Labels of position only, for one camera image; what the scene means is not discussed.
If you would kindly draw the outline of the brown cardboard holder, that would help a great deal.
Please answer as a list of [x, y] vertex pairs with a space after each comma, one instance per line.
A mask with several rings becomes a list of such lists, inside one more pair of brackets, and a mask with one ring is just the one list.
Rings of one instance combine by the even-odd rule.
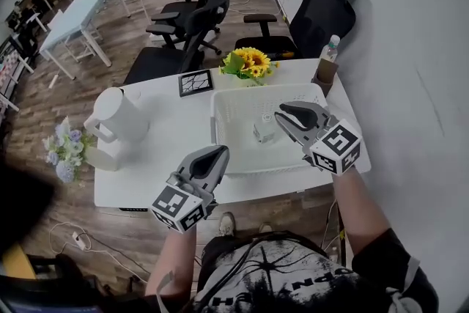
[[325, 97], [328, 96], [328, 93], [333, 86], [333, 80], [337, 70], [338, 65], [335, 62], [331, 62], [323, 58], [319, 60], [316, 72], [311, 82], [320, 87]]

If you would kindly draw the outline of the person's left shoe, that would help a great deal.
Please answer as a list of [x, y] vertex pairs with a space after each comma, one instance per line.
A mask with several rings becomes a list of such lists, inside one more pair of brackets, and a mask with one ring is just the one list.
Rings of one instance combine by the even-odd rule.
[[233, 237], [236, 232], [235, 217], [231, 212], [225, 212], [219, 221], [218, 234], [221, 237]]

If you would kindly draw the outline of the light blue table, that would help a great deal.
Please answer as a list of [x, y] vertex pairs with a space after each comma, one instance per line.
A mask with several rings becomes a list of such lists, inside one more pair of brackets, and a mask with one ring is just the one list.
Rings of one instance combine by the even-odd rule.
[[[125, 0], [120, 0], [124, 7], [125, 14], [130, 17], [130, 11]], [[75, 75], [69, 71], [58, 59], [53, 56], [53, 49], [56, 45], [64, 42], [69, 36], [80, 33], [90, 44], [92, 50], [99, 56], [105, 66], [112, 66], [111, 60], [99, 46], [96, 39], [86, 28], [92, 20], [93, 15], [104, 0], [73, 0], [71, 5], [59, 17], [48, 36], [40, 47], [40, 54], [46, 60], [52, 60], [57, 67], [71, 80], [75, 79]]]

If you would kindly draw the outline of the white plastic basket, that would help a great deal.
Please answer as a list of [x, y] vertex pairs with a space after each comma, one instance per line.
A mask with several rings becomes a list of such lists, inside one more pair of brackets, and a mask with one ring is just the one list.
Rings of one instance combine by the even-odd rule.
[[254, 120], [264, 113], [279, 111], [282, 103], [306, 101], [323, 108], [328, 104], [316, 84], [277, 84], [217, 91], [211, 98], [211, 141], [229, 148], [226, 175], [233, 178], [290, 172], [302, 169], [301, 146], [279, 130], [278, 141], [259, 144]]

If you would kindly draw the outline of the checkered cloth table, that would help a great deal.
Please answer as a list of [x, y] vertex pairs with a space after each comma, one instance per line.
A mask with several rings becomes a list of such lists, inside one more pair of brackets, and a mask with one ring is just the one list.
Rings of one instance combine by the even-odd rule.
[[0, 65], [0, 104], [5, 108], [12, 108], [16, 112], [19, 112], [20, 109], [10, 100], [10, 97], [15, 86], [19, 84], [24, 70], [31, 74], [34, 73], [29, 64], [29, 58], [23, 58], [16, 50], [5, 55]]

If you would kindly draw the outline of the blue flowers in white vase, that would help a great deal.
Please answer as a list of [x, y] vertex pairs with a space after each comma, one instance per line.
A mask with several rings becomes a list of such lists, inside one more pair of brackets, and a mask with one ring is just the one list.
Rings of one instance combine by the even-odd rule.
[[63, 183], [75, 181], [84, 164], [110, 172], [119, 168], [118, 160], [96, 148], [92, 135], [74, 128], [69, 117], [57, 124], [53, 134], [44, 138], [42, 144], [46, 162], [54, 167]]

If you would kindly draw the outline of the white table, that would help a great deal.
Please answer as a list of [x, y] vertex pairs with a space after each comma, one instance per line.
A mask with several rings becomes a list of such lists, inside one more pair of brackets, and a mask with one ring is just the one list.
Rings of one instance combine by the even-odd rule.
[[[311, 84], [316, 59], [282, 62], [265, 86]], [[211, 141], [211, 98], [217, 91], [243, 88], [235, 77], [211, 72], [214, 89], [180, 97], [178, 76], [155, 78], [127, 85], [125, 92], [149, 120], [149, 131], [139, 143], [99, 141], [100, 150], [115, 157], [115, 172], [95, 172], [95, 204], [98, 207], [148, 207], [164, 189], [169, 175], [191, 152]], [[225, 175], [215, 189], [220, 204], [264, 199], [304, 191], [330, 183], [329, 172], [307, 164], [290, 172], [233, 178]]]

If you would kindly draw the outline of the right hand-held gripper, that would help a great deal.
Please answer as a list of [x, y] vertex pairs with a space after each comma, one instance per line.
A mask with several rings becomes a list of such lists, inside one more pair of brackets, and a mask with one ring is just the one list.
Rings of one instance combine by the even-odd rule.
[[361, 155], [361, 133], [346, 119], [334, 115], [317, 103], [291, 101], [276, 112], [278, 126], [302, 146], [304, 159], [319, 170], [341, 176]]

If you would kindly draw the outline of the white kettle jug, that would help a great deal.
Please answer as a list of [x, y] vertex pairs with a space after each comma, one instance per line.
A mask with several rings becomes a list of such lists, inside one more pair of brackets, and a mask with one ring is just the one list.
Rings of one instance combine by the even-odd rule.
[[84, 128], [107, 144], [139, 143], [148, 133], [149, 120], [123, 89], [110, 87], [97, 97]]

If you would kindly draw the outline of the yellow chair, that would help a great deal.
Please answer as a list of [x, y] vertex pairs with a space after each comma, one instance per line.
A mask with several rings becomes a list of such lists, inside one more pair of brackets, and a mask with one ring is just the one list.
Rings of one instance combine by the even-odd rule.
[[0, 256], [0, 276], [17, 279], [36, 279], [36, 273], [26, 253], [18, 243]]

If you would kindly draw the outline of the black picture frame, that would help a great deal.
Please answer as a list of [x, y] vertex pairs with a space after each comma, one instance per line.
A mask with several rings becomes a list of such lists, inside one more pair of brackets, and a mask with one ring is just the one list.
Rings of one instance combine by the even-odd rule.
[[180, 97], [187, 97], [214, 89], [210, 70], [186, 73], [178, 77]]

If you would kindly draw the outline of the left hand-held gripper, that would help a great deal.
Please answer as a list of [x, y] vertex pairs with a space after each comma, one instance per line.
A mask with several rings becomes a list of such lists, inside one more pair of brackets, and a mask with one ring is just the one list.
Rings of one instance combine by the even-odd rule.
[[218, 205], [213, 191], [221, 183], [229, 159], [225, 145], [211, 145], [186, 155], [149, 211], [169, 229], [187, 232]]

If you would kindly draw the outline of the black and white printed shirt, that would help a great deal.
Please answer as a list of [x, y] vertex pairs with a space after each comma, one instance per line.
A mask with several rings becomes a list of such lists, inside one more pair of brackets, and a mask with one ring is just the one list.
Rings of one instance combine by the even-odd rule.
[[438, 313], [439, 299], [394, 231], [346, 268], [291, 232], [219, 236], [202, 254], [193, 298], [149, 298], [170, 313]]

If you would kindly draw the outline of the sunflower bouquet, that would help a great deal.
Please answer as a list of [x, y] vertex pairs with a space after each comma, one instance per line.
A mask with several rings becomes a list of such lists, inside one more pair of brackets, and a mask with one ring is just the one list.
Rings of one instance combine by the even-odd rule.
[[221, 75], [235, 77], [241, 87], [264, 86], [265, 79], [279, 68], [278, 61], [272, 61], [267, 54], [252, 47], [236, 48], [222, 59]]

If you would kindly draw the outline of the small white object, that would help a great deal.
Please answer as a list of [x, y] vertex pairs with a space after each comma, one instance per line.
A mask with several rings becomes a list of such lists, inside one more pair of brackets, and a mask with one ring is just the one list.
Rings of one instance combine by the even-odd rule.
[[254, 120], [254, 136], [259, 144], [273, 144], [278, 141], [279, 130], [273, 113], [264, 113]]

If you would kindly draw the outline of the person's right forearm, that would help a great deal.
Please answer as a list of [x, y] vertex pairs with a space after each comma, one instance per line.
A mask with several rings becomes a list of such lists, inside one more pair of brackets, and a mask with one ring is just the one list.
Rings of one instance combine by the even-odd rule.
[[353, 255], [391, 228], [355, 167], [333, 176], [333, 189]]

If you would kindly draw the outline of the person's left forearm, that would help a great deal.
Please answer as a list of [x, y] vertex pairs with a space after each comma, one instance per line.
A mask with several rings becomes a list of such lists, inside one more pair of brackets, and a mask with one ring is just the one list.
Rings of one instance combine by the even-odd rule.
[[155, 295], [163, 278], [172, 273], [172, 280], [160, 290], [160, 296], [188, 300], [191, 295], [195, 255], [196, 227], [183, 234], [170, 229], [150, 274], [145, 295]]

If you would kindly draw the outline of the green label plastic bottle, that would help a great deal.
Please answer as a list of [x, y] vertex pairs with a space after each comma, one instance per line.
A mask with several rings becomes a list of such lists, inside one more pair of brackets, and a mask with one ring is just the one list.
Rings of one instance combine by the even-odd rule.
[[330, 37], [328, 44], [323, 47], [319, 59], [324, 59], [334, 63], [336, 61], [336, 57], [338, 56], [338, 47], [340, 41], [341, 38], [338, 35], [333, 34]]

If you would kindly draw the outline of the black high-back office chair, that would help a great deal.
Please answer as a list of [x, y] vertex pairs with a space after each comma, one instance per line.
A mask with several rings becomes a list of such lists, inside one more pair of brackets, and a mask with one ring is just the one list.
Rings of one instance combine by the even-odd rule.
[[270, 33], [269, 24], [276, 21], [271, 14], [246, 15], [244, 22], [258, 23], [262, 35], [239, 39], [235, 48], [255, 48], [272, 60], [316, 59], [333, 35], [343, 38], [352, 30], [356, 15], [349, 0], [302, 0], [290, 36]]

